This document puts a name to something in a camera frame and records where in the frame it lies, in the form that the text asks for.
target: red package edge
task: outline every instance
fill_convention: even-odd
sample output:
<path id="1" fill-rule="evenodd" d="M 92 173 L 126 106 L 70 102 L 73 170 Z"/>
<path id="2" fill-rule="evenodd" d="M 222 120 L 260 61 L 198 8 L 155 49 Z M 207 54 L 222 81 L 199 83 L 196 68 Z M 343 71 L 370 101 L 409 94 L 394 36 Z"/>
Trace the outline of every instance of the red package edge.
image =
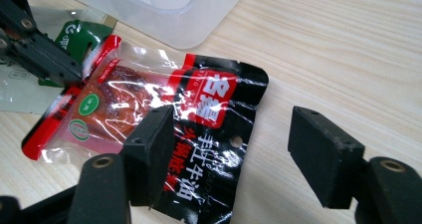
<path id="1" fill-rule="evenodd" d="M 91 67 L 89 67 L 90 70 L 88 73 L 91 74 L 111 51 L 118 48 L 120 42 L 121 37 L 111 35 L 105 40 L 104 44 L 100 46 L 98 51 L 93 51 L 94 56 L 89 58 L 89 60 L 94 60 L 95 62 Z M 87 81 L 88 78 L 84 79 L 77 87 L 65 89 L 25 136 L 22 141 L 22 151 L 28 158 L 32 160 L 38 160 L 40 158 L 42 150 L 56 132 L 63 117 L 66 115 Z"/>

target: clear plastic container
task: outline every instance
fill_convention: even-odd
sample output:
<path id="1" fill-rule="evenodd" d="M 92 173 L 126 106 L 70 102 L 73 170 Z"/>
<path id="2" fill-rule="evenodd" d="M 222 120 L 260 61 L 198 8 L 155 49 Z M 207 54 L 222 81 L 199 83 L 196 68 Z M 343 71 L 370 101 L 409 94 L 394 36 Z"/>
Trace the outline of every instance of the clear plastic container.
<path id="1" fill-rule="evenodd" d="M 239 0 L 80 0 L 177 49 L 199 45 Z"/>

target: green logo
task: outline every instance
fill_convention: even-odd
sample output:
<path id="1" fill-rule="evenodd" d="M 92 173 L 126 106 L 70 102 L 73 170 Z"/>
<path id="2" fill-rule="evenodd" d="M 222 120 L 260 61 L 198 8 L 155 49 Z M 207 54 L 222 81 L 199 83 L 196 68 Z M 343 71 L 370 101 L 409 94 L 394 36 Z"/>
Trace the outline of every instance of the green logo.
<path id="1" fill-rule="evenodd" d="M 99 106 L 100 99 L 96 94 L 87 95 L 81 102 L 79 113 L 83 116 L 93 113 Z"/>
<path id="2" fill-rule="evenodd" d="M 74 119 L 69 123 L 69 131 L 79 141 L 85 141 L 90 137 L 87 125 L 80 119 Z"/>

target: table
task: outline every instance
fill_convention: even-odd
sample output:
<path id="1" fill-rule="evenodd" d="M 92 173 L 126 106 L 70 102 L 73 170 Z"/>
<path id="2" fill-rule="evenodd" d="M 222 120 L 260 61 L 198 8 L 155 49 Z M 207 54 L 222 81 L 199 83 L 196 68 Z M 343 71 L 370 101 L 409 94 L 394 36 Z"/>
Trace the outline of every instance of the table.
<path id="1" fill-rule="evenodd" d="M 74 0 L 31 5 L 77 7 Z M 264 69 L 270 84 L 243 164 L 232 223 L 354 223 L 350 210 L 323 209 L 287 150 L 293 106 L 323 113 L 366 145 L 422 172 L 422 0 L 241 0 L 190 52 Z M 124 24 L 133 45 L 172 48 Z M 40 118 L 0 112 L 0 195 L 22 207 L 78 182 L 71 165 L 27 159 L 21 140 Z M 134 223 L 177 223 L 132 208 Z"/>

